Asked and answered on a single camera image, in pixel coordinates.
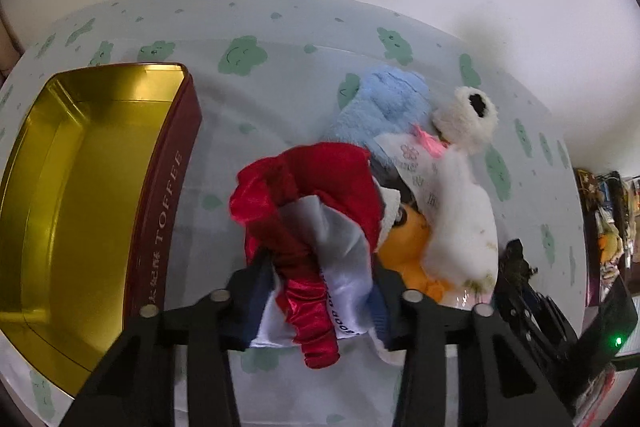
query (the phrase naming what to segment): blue plush toy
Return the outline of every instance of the blue plush toy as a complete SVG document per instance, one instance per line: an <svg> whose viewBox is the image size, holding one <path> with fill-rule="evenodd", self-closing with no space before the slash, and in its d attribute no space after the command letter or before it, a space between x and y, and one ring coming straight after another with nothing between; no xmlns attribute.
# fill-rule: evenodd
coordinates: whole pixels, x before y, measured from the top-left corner
<svg viewBox="0 0 640 427"><path fill-rule="evenodd" d="M417 73L385 67L368 74L353 100L322 139L359 145L385 168L393 163L374 138L383 133L411 132L429 123L429 88Z"/></svg>

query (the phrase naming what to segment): tablecloth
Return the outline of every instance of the tablecloth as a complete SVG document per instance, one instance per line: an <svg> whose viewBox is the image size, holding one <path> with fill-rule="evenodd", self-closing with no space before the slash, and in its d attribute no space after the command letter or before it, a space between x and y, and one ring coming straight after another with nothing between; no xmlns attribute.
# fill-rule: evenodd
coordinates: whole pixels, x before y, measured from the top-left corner
<svg viewBox="0 0 640 427"><path fill-rule="evenodd" d="M385 47L389 32L401 36L400 51ZM421 74L434 107L463 85L479 87L495 103L500 123L493 144L473 156L472 167L491 197L500 249L520 238L526 259L539 269L532 285L551 295L580 331L586 256L561 129L527 89L470 55L463 42L353 0L110 0L57 21L21 58L0 90L0 167L52 74L92 61L136 60L185 64L203 112L178 206L168 308L222 287L244 264L243 230L227 208L236 172L318 140L364 74L387 63ZM341 341L340 351L338 363L322 370L306 368L297 348L231 353L243 425L391 425L399 368L382 362L367 336ZM180 425L186 383L184 352L178 354ZM60 422L70 398L4 337L0 372L48 425ZM454 382L453 370L450 376ZM454 424L454 398L449 405Z"/></svg>

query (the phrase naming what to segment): rectangular tin container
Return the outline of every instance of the rectangular tin container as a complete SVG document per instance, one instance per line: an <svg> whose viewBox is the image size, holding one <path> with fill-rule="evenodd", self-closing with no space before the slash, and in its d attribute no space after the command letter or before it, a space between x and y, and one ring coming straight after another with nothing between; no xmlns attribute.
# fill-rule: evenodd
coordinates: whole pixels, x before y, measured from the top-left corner
<svg viewBox="0 0 640 427"><path fill-rule="evenodd" d="M202 114L180 64L53 76L0 185L0 329L75 396L122 331L162 309L175 212Z"/></svg>

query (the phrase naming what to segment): metal screw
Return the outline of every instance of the metal screw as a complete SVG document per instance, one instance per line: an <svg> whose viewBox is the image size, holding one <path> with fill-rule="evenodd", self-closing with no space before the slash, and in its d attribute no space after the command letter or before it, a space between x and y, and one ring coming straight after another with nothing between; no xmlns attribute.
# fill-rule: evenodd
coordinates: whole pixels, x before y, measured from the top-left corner
<svg viewBox="0 0 640 427"><path fill-rule="evenodd" d="M423 295L418 290L407 290L402 294L402 298L407 302L417 303L422 300Z"/></svg>
<svg viewBox="0 0 640 427"><path fill-rule="evenodd" d="M140 316L145 319L150 319L151 317L155 317L160 312L158 306L155 304L147 304L140 308Z"/></svg>
<svg viewBox="0 0 640 427"><path fill-rule="evenodd" d="M231 293L229 293L229 290L225 290L224 288L220 290L213 290L209 294L209 298L213 302L225 302L231 298Z"/></svg>
<svg viewBox="0 0 640 427"><path fill-rule="evenodd" d="M476 304L474 311L481 317L491 317L494 314L494 307L491 304Z"/></svg>

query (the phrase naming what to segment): stuffed toy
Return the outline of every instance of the stuffed toy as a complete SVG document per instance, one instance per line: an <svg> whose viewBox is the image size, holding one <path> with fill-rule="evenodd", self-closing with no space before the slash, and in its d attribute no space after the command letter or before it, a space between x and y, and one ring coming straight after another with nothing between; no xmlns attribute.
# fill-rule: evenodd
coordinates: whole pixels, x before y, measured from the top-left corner
<svg viewBox="0 0 640 427"><path fill-rule="evenodd" d="M491 142L498 112L486 93L474 87L459 87L453 103L434 111L431 120L446 141L471 155Z"/></svg>

